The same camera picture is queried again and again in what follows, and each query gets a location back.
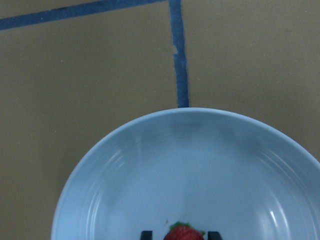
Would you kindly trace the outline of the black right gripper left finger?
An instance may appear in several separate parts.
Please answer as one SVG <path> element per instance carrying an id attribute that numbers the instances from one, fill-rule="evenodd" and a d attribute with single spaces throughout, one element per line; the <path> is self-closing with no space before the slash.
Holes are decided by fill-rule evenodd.
<path id="1" fill-rule="evenodd" d="M 152 230 L 143 230 L 140 234 L 140 240 L 152 240 L 153 231 Z"/>

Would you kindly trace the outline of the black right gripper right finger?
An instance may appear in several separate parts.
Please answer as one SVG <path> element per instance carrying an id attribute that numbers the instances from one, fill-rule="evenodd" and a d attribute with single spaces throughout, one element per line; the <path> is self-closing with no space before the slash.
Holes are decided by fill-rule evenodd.
<path id="1" fill-rule="evenodd" d="M 208 240 L 223 240 L 222 236 L 218 231 L 209 231 L 207 233 Z"/>

